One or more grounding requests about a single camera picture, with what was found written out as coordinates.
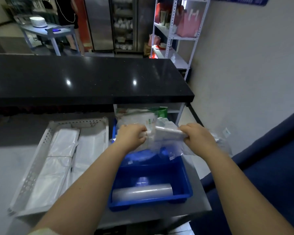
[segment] black shorts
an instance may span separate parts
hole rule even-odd
[[[76,15],[76,14],[74,14],[75,15],[75,21],[74,21],[74,23],[72,23],[72,22],[69,22],[69,21],[67,21],[65,18],[64,18],[64,16],[61,14],[61,13],[59,13],[58,14],[58,17],[59,17],[59,23],[60,23],[60,25],[74,25],[74,29],[78,29],[78,15]]]

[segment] white plastic basket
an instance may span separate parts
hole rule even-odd
[[[52,137],[55,133],[55,129],[59,125],[70,124],[75,128],[86,128],[86,127],[95,127],[96,124],[100,121],[103,121],[106,124],[106,145],[105,149],[108,147],[109,140],[109,122],[108,118],[96,118],[96,119],[79,119],[79,120],[65,120],[65,121],[50,121],[47,129],[45,130],[37,148],[33,159],[31,160],[23,179],[21,180],[19,186],[16,189],[16,192],[12,198],[9,210],[11,212],[16,212],[16,216],[29,215],[34,213],[46,212],[51,208],[51,205],[26,210],[26,205],[29,200],[29,197],[32,193],[32,190],[35,186],[35,182],[42,170],[44,162],[47,158],[48,150]]]

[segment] stack of plates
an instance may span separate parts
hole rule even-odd
[[[43,18],[43,17],[32,16],[29,19],[30,19],[33,27],[39,27],[39,28],[47,27],[47,23],[45,21],[45,18]]]

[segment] electrical socket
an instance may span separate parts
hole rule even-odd
[[[228,128],[225,128],[225,129],[222,131],[222,133],[223,133],[223,135],[224,135],[225,138],[228,138],[228,137],[231,135],[231,133],[230,133],[230,131],[228,130]]]

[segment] blue plastic bin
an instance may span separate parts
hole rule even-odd
[[[115,138],[116,133],[115,125],[113,128],[113,138]],[[139,153],[128,154],[124,160],[129,156],[139,156]],[[173,196],[122,202],[112,201],[112,191],[114,189],[166,183],[171,184]],[[152,155],[151,153],[151,157],[148,160],[130,165],[128,163],[121,164],[109,195],[108,206],[111,211],[121,211],[129,209],[131,205],[151,202],[184,203],[192,195],[192,186],[189,182],[182,157],[177,157],[170,161],[165,148],[163,148],[160,154]]]

